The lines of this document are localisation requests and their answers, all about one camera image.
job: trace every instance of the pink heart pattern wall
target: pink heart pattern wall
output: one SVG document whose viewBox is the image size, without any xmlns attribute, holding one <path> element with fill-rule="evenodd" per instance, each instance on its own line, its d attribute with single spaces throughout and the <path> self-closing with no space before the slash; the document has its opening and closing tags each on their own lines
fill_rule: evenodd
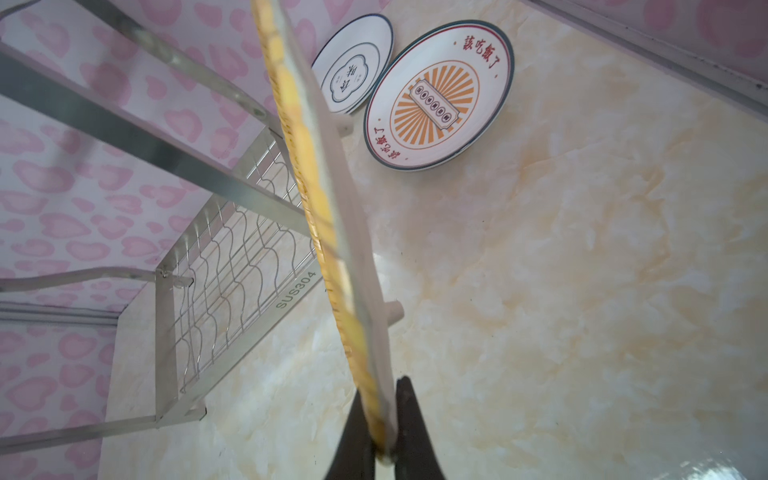
<svg viewBox="0 0 768 480">
<path fill-rule="evenodd" d="M 766 0 L 569 0 L 622 25 L 768 82 Z"/>
<path fill-rule="evenodd" d="M 284 0 L 309 60 L 389 0 Z M 248 0 L 114 0 L 150 30 L 274 110 Z M 232 167 L 263 126 L 169 69 L 74 2 L 41 2 L 0 38 L 193 149 Z M 210 193 L 0 97 L 0 278 L 153 270 Z M 142 283 L 97 280 L 0 301 L 121 312 Z"/>
<path fill-rule="evenodd" d="M 0 326 L 0 436 L 103 422 L 116 329 Z M 101 440 L 0 456 L 0 478 L 95 480 Z"/>
</svg>

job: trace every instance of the plate with orange sunburst design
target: plate with orange sunburst design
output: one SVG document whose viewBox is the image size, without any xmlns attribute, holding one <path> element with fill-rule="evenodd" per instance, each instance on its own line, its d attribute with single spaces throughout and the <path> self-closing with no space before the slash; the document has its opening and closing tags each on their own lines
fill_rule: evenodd
<svg viewBox="0 0 768 480">
<path fill-rule="evenodd" d="M 465 20 L 425 33 L 374 88 L 365 116 L 368 150 L 397 170 L 452 159 L 496 118 L 514 71 L 512 45 L 495 25 Z"/>
</svg>

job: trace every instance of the red chinese characters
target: red chinese characters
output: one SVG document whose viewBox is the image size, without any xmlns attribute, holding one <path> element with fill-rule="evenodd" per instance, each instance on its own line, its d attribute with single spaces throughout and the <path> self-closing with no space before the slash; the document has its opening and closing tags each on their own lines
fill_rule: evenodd
<svg viewBox="0 0 768 480">
<path fill-rule="evenodd" d="M 475 40 L 475 37 L 473 35 L 469 35 L 464 40 L 464 49 L 465 50 L 475 50 L 475 53 L 480 55 L 483 60 L 486 62 L 491 61 L 491 56 L 493 55 L 493 52 L 496 51 L 496 47 L 493 46 L 493 44 L 488 43 L 486 45 L 486 42 L 484 38 L 481 38 L 480 40 Z M 498 57 L 498 55 L 493 55 L 494 61 L 488 66 L 488 68 L 493 67 L 497 63 L 501 61 L 501 59 Z"/>
<path fill-rule="evenodd" d="M 374 128 L 374 134 L 378 134 L 379 130 L 384 131 L 383 128 Z M 385 154 L 389 154 L 389 158 L 397 158 L 400 155 L 400 152 L 392 150 L 392 145 L 387 141 L 386 135 L 375 137 L 374 140 L 376 140 L 376 144 L 379 145 L 379 150 Z"/>
</svg>

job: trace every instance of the plate rim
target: plate rim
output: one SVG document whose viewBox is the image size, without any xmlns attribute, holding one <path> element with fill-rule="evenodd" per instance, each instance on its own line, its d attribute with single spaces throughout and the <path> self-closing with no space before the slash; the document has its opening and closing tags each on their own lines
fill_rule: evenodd
<svg viewBox="0 0 768 480">
<path fill-rule="evenodd" d="M 376 96 L 376 94 L 379 92 L 379 86 L 384 81 L 384 78 L 389 73 L 392 68 L 397 65 L 397 62 L 400 61 L 402 57 L 408 54 L 416 45 L 421 43 L 423 40 L 425 40 L 427 37 L 430 37 L 434 35 L 435 33 L 439 33 L 441 30 L 445 30 L 448 27 L 455 27 L 456 25 L 480 25 L 482 27 L 490 28 L 492 31 L 494 31 L 499 38 L 505 43 L 507 46 L 507 50 L 509 51 L 509 80 L 507 81 L 506 86 L 504 87 L 504 93 L 502 94 L 501 101 L 498 103 L 496 109 L 494 110 L 491 117 L 488 119 L 487 122 L 485 122 L 485 125 L 482 126 L 482 128 L 478 131 L 475 136 L 469 139 L 466 144 L 462 145 L 459 149 L 457 149 L 455 152 L 449 154 L 447 157 L 440 158 L 432 163 L 419 165 L 416 167 L 401 167 L 398 165 L 389 164 L 382 159 L 379 158 L 378 155 L 376 155 L 375 151 L 373 150 L 373 146 L 371 145 L 371 140 L 368 137 L 368 120 L 369 120 L 369 114 L 371 109 L 371 103 L 373 103 L 373 98 Z M 368 104 L 366 105 L 366 113 L 363 118 L 363 138 L 366 141 L 366 147 L 368 147 L 368 152 L 373 156 L 373 158 L 378 161 L 380 164 L 384 165 L 385 167 L 392 168 L 393 170 L 400 170 L 400 171 L 418 171 L 418 170 L 427 170 L 429 168 L 437 167 L 440 164 L 444 164 L 445 162 L 451 160 L 454 157 L 459 156 L 464 150 L 469 148 L 470 145 L 474 144 L 478 138 L 480 138 L 481 135 L 485 133 L 486 130 L 488 130 L 488 127 L 491 126 L 491 124 L 496 120 L 498 114 L 502 111 L 502 108 L 507 103 L 507 97 L 509 96 L 509 89 L 512 86 L 512 79 L 515 76 L 515 51 L 512 48 L 512 43 L 509 41 L 509 37 L 506 33 L 504 33 L 503 30 L 501 30 L 498 26 L 493 25 L 490 22 L 486 22 L 485 20 L 457 20 L 455 22 L 449 22 L 444 25 L 440 25 L 439 27 L 435 27 L 430 31 L 427 31 L 426 33 L 420 35 L 416 40 L 412 41 L 408 44 L 400 53 L 397 54 L 397 56 L 392 60 L 392 62 L 389 64 L 389 66 L 386 68 L 385 71 L 382 72 L 382 74 L 379 76 L 379 78 L 376 80 L 376 83 L 374 84 L 373 93 L 370 95 L 370 100 Z"/>
<path fill-rule="evenodd" d="M 373 83 L 371 83 L 371 86 L 368 87 L 368 90 L 365 91 L 365 93 L 360 97 L 360 99 L 355 104 L 353 104 L 351 107 L 345 110 L 336 112 L 337 114 L 348 114 L 355 111 L 355 109 L 357 109 L 360 106 L 360 104 L 363 103 L 371 95 L 371 93 L 373 92 L 373 88 L 379 84 L 379 80 L 381 79 L 381 76 L 386 71 L 389 70 L 389 63 L 392 60 L 392 52 L 395 50 L 395 30 L 392 28 L 392 23 L 389 21 L 387 17 L 385 17 L 380 13 L 366 13 L 365 15 L 360 15 L 359 17 L 354 18 L 353 20 L 350 20 L 343 27 L 339 28 L 339 30 L 337 30 L 336 33 L 334 33 L 331 36 L 331 38 L 328 39 L 328 41 L 323 45 L 323 47 L 320 50 L 318 50 L 317 55 L 315 55 L 315 59 L 312 60 L 312 64 L 310 65 L 310 68 L 315 68 L 315 63 L 317 62 L 317 59 L 320 58 L 320 55 L 323 53 L 323 50 L 326 49 L 328 44 L 331 41 L 333 41 L 333 39 L 336 38 L 336 36 L 344 30 L 344 28 L 349 27 L 351 24 L 365 17 L 380 17 L 384 19 L 384 22 L 386 22 L 387 26 L 389 27 L 389 53 L 386 56 L 386 61 L 384 62 L 384 68 L 382 68 L 382 70 L 379 72 L 379 76 L 374 79 Z"/>
</svg>

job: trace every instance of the white ceramic plate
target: white ceramic plate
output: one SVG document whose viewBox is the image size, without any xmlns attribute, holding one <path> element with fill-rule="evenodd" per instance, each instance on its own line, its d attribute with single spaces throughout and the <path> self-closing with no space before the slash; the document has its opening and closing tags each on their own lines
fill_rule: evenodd
<svg viewBox="0 0 768 480">
<path fill-rule="evenodd" d="M 371 14 L 344 25 L 312 64 L 331 113 L 349 113 L 373 90 L 392 57 L 392 25 Z"/>
<path fill-rule="evenodd" d="M 423 170 L 462 153 L 502 109 L 515 71 L 507 35 L 479 20 L 429 31 L 389 66 L 366 109 L 373 157 Z"/>
</svg>

